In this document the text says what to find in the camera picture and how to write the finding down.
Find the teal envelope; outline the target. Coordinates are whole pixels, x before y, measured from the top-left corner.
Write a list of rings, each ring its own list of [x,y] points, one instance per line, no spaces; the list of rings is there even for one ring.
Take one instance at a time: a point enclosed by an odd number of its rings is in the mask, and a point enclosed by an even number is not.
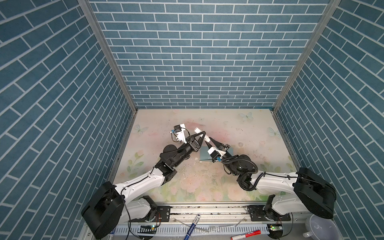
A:
[[[211,161],[212,162],[211,156],[208,154],[208,150],[209,150],[208,147],[201,147],[200,148],[200,161],[202,161],[202,162]]]

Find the white glue stick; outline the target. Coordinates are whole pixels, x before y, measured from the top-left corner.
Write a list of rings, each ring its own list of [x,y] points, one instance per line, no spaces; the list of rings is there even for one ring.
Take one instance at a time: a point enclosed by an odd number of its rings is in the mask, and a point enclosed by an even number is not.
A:
[[[195,129],[194,129],[194,132],[195,132],[196,134],[199,134],[199,133],[202,132],[202,130],[200,130],[199,128],[195,128]],[[209,139],[209,137],[208,137],[207,135],[204,135],[204,140],[207,141],[208,139]]]

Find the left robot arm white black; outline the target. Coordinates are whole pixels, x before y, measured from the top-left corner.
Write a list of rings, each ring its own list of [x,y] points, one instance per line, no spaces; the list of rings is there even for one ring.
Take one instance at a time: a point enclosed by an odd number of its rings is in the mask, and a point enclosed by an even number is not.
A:
[[[169,182],[177,173],[176,167],[198,152],[203,142],[210,141],[204,131],[188,137],[180,131],[177,138],[183,144],[179,148],[167,145],[150,171],[124,183],[103,183],[85,204],[81,215],[97,240],[109,235],[119,222],[150,220],[157,205],[144,194]]]

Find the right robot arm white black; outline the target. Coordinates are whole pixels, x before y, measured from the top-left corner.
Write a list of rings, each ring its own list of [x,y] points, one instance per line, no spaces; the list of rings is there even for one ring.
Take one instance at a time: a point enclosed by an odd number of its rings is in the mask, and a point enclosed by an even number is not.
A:
[[[337,198],[335,187],[308,168],[291,173],[259,171],[247,155],[232,156],[229,145],[205,137],[213,162],[220,162],[228,175],[237,177],[240,188],[268,195],[264,214],[276,220],[289,213],[312,213],[332,219]]]

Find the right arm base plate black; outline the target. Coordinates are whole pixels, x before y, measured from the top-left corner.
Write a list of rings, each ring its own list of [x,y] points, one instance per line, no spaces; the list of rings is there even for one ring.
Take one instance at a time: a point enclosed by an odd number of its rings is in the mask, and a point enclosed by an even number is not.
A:
[[[280,216],[273,212],[266,212],[262,205],[249,205],[247,206],[247,212],[249,213],[252,222],[284,222],[292,220],[290,214]]]

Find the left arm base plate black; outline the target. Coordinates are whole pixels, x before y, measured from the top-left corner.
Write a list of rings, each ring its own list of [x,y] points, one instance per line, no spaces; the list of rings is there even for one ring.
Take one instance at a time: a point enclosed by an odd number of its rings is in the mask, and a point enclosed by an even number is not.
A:
[[[140,219],[131,219],[131,222],[169,222],[171,215],[171,206],[158,206],[156,210],[151,209],[149,213]]]

